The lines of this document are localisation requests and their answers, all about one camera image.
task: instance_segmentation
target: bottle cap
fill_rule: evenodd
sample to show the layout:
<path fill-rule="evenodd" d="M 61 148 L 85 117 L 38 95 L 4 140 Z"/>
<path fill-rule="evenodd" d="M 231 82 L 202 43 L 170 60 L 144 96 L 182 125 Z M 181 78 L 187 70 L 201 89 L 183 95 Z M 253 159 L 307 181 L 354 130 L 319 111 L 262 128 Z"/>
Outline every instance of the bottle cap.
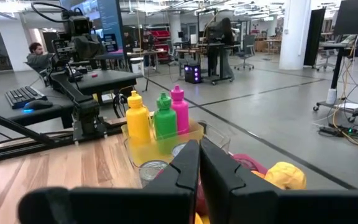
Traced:
<path fill-rule="evenodd" d="M 183 100 L 185 98 L 185 91 L 179 85 L 175 85 L 174 89 L 171 90 L 171 97 L 173 100 Z"/>
<path fill-rule="evenodd" d="M 131 96 L 128 97 L 128 106 L 130 108 L 142 106 L 142 97 L 137 94 L 135 90 L 131 91 Z"/>
<path fill-rule="evenodd" d="M 162 92 L 160 97 L 157 99 L 157 107 L 159 109 L 171 108 L 171 98 L 167 96 L 165 92 Z"/>

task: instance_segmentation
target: computer mouse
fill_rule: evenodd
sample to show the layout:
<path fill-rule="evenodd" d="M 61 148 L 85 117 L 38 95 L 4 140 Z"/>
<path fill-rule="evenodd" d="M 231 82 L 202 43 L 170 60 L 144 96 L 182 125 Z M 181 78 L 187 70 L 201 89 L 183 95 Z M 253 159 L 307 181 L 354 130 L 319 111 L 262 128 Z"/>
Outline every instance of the computer mouse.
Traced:
<path fill-rule="evenodd" d="M 24 106 L 24 109 L 25 110 L 41 110 L 41 109 L 50 108 L 51 106 L 53 106 L 53 103 L 49 102 L 47 100 L 34 100 L 31 102 L 28 102 Z"/>

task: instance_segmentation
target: plastic bottle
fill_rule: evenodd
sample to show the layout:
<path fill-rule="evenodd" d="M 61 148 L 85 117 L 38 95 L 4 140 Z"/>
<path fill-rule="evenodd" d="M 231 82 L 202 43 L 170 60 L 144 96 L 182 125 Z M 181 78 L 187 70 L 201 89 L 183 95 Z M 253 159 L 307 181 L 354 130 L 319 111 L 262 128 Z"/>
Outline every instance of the plastic bottle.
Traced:
<path fill-rule="evenodd" d="M 133 146 L 148 144 L 151 141 L 149 110 L 143 105 L 142 97 L 131 91 L 126 111 L 128 133 Z"/>
<path fill-rule="evenodd" d="M 177 135 L 177 114 L 171 109 L 171 98 L 162 92 L 157 99 L 158 110 L 154 113 L 154 128 L 157 140 Z"/>
<path fill-rule="evenodd" d="M 179 85 L 171 90 L 172 105 L 171 108 L 177 112 L 178 134 L 189 132 L 189 105 L 185 101 L 185 91 L 181 90 Z"/>

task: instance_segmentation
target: keyboard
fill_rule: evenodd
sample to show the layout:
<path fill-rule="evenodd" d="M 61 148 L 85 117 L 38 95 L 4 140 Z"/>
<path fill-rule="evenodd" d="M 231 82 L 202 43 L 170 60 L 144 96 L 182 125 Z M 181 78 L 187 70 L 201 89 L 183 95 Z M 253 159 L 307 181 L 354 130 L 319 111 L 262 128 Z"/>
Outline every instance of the keyboard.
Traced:
<path fill-rule="evenodd" d="M 5 96 L 12 109 L 23 108 L 26 103 L 33 100 L 47 100 L 44 94 L 31 86 L 9 90 L 5 93 Z"/>

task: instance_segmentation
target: ceiling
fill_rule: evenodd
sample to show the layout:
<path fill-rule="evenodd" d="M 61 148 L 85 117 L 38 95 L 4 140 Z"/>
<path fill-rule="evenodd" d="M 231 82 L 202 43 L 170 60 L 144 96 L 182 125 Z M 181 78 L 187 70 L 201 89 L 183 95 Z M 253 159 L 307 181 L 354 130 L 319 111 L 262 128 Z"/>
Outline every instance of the ceiling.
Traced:
<path fill-rule="evenodd" d="M 40 0 L 59 4 L 56 0 Z M 194 14 L 208 9 L 218 11 L 232 11 L 234 16 L 244 16 L 244 19 L 266 19 L 272 16 L 283 17 L 285 0 L 119 0 L 122 12 L 143 12 L 146 16 L 170 11 L 180 14 Z M 326 7 L 326 17 L 332 17 L 339 9 L 342 0 L 311 0 L 312 9 Z M 0 0 L 0 12 L 21 12 L 30 10 L 31 1 Z M 44 11 L 53 11 L 48 7 L 40 6 Z"/>

